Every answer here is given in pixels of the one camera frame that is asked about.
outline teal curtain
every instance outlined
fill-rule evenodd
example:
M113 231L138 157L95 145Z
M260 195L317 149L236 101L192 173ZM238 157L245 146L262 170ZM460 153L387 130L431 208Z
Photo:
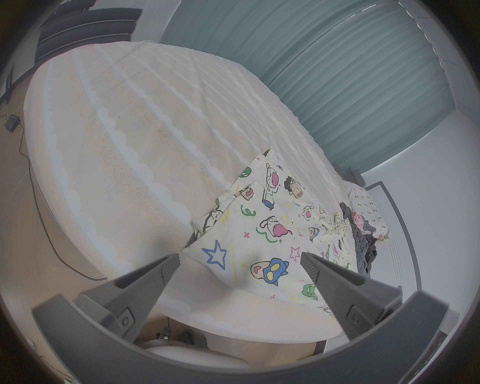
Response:
M397 1L182 0L161 43L242 64L344 171L384 162L455 108L430 42Z

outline pillow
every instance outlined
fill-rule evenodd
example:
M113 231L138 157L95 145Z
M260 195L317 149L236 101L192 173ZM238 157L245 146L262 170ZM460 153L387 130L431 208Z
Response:
M369 192L350 181L344 181L344 183L353 220L362 234L370 234L378 240L387 240L387 224L375 207Z

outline bed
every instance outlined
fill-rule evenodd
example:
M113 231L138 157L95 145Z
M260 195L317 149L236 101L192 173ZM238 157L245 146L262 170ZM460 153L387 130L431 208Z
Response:
M269 148L327 213L348 201L343 180L278 97L241 65L207 53L153 42L70 50L36 71L24 116L46 202L108 278L181 252L192 219ZM180 261L155 306L180 322L271 343L341 333L326 311L266 300L182 253Z

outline black cord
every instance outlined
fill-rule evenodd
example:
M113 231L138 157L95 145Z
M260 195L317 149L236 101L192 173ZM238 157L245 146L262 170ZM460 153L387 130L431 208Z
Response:
M88 280L92 280L92 281L103 281L103 280L106 280L107 278L106 277L103 277L101 279L95 279L93 277L90 277L90 276L87 276L87 275L84 275L82 272L79 272L77 271L75 268L73 268L72 266L68 265L66 262L64 262L62 260L62 258L59 256L59 254L57 253L57 251L55 250L55 247L53 246L53 243L52 243L52 240L50 239L50 236L48 235L48 232L47 232L47 228L45 227L45 223L43 222L43 218L42 218L42 215L40 214L40 209L38 208L38 203L36 201L36 195L35 195L35 187L33 185L33 180L32 180L32 164L30 163L30 159L28 158L28 156L24 153L22 153L21 149L22 149L22 143L24 141L24 135L25 135L25 128L24 126L19 123L19 125L22 127L22 138L20 139L20 147L18 148L18 153L21 154L23 157L25 157L28 161L28 175L30 176L30 184L32 185L32 192L33 192L33 199L35 201L35 207L36 207L36 211L38 213L38 217L40 218L40 222L42 223L42 227L43 227L43 230L45 231L45 234L47 235L47 239L48 239L48 242L50 243L52 249L53 249L53 252L55 253L55 256L57 257L57 259L59 259L62 264L64 266L66 266L67 268L71 269L72 271L78 273L80 276L83 276L85 277L86 279Z
M68 377L68 378L70 379L70 381L73 381L73 378L71 378L69 375L67 375L66 373L63 373L62 371L59 371L59 370L58 370L57 368L55 368L52 364L50 364L50 363L48 362L48 360L46 359L45 356L40 355L39 357L40 357L40 358L42 359L42 361L43 361L46 365L48 365L50 368L56 370L56 371L57 371L58 373L60 373L61 375Z

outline power adapter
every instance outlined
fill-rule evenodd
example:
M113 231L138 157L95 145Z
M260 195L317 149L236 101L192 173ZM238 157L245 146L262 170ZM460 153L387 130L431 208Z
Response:
M20 118L17 115L10 115L7 122L5 123L5 128L8 132L12 132L17 128L17 125L20 124Z

